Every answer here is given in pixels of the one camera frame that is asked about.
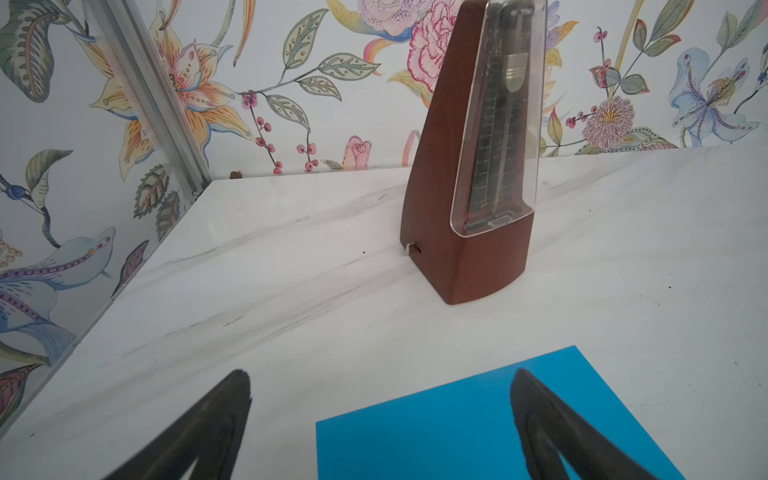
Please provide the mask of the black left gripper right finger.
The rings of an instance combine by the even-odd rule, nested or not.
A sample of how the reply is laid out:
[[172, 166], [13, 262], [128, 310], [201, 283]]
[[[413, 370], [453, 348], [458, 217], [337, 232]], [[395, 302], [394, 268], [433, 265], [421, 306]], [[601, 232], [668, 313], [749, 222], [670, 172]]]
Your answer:
[[652, 479], [654, 476], [526, 369], [510, 387], [510, 404], [529, 476], [567, 479]]

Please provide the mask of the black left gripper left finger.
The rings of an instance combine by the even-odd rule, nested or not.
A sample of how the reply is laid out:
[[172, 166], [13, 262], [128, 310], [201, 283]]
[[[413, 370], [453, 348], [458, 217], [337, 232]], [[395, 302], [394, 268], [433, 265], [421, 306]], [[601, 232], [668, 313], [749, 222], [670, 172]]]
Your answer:
[[249, 375], [229, 373], [189, 410], [107, 477], [229, 479], [252, 403]]

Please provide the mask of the blue square paper sheet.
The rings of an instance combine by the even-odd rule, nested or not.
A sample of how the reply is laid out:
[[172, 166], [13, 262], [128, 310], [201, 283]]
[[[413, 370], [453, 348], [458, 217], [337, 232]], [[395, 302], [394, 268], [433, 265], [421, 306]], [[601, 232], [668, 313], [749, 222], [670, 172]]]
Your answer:
[[317, 422], [319, 478], [528, 478], [510, 401], [521, 369], [651, 474], [681, 478], [575, 346]]

